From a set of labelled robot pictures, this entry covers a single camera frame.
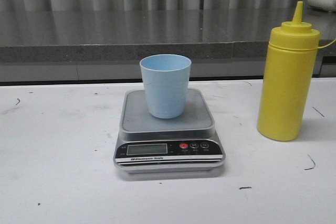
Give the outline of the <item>light blue plastic cup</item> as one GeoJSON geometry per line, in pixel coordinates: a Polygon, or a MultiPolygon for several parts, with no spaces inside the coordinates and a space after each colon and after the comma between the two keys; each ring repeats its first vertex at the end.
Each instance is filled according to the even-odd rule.
{"type": "Polygon", "coordinates": [[[174,54],[152,55],[140,61],[149,112],[160,119],[181,115],[186,104],[191,60],[174,54]]]}

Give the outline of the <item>yellow squeeze bottle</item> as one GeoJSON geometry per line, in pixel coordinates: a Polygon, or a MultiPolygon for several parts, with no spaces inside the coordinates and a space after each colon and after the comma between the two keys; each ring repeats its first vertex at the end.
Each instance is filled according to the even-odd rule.
{"type": "Polygon", "coordinates": [[[298,1],[291,21],[271,30],[257,130],[275,141],[299,136],[319,44],[320,31],[304,22],[298,1]]]}

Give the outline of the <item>silver electronic kitchen scale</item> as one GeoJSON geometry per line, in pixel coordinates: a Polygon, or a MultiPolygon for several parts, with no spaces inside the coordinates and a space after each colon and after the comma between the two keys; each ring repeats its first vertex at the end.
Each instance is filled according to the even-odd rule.
{"type": "Polygon", "coordinates": [[[118,169],[129,174],[204,171],[221,166],[225,157],[200,90],[188,90],[184,112],[173,119],[152,116],[143,90],[126,93],[113,157],[118,169]]]}

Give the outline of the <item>grey stone counter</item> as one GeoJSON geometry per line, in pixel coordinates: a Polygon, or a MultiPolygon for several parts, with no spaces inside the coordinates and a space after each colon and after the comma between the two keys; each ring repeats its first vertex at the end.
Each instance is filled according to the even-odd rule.
{"type": "Polygon", "coordinates": [[[192,80],[259,79],[270,32],[293,8],[1,12],[1,83],[137,82],[157,54],[192,80]]]}

